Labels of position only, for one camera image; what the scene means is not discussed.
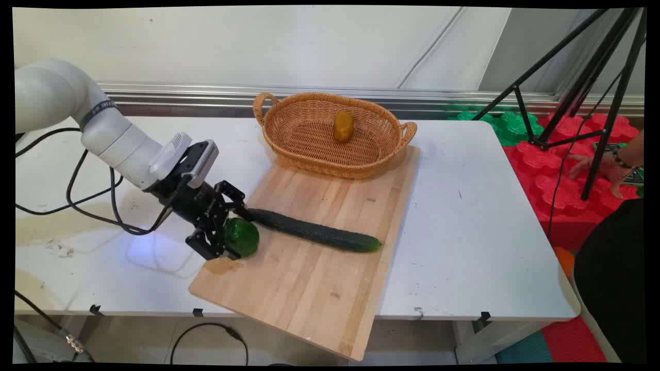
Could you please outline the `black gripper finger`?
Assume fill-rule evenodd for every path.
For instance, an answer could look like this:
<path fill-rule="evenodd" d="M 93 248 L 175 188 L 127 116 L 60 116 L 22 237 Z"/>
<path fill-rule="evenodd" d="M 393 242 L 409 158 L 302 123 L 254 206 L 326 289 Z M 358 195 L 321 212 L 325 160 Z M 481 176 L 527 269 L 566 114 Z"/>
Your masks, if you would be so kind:
<path fill-rule="evenodd" d="M 186 237 L 185 242 L 207 261 L 221 257 L 227 257 L 231 260 L 241 259 L 241 254 L 231 246 L 224 234 L 217 230 L 207 230 L 203 226 L 197 226 Z"/>
<path fill-rule="evenodd" d="M 245 207 L 245 194 L 226 180 L 214 185 L 218 208 L 224 214 L 233 213 L 243 220 L 250 221 L 250 212 Z"/>

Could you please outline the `person's bare hand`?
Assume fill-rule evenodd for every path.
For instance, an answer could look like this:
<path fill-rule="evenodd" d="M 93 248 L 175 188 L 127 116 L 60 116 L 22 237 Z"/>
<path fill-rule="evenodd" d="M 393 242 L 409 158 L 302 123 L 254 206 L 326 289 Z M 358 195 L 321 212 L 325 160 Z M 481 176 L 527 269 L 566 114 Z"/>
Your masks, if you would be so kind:
<path fill-rule="evenodd" d="M 577 177 L 582 172 L 589 170 L 592 163 L 594 163 L 593 157 L 569 155 L 568 158 L 577 161 L 569 171 L 569 178 L 571 179 Z M 630 150 L 628 146 L 625 146 L 618 150 L 604 153 L 599 164 L 598 172 L 601 176 L 610 181 L 612 195 L 618 199 L 622 199 L 623 195 L 620 192 L 620 186 L 633 169 L 642 166 L 643 162 L 643 155 L 639 155 L 633 150 Z"/>

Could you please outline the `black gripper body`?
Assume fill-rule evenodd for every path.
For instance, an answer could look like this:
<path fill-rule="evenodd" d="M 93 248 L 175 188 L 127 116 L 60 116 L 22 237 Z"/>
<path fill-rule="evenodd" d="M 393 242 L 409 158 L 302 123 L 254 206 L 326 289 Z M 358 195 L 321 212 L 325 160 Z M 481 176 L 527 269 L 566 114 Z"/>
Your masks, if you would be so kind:
<path fill-rule="evenodd" d="M 222 195 L 229 189 L 229 182 L 223 180 L 215 187 L 205 182 L 192 188 L 188 186 L 188 179 L 182 175 L 168 176 L 151 186 L 151 194 L 196 228 L 219 234 L 226 218 L 222 211 L 225 203 Z"/>

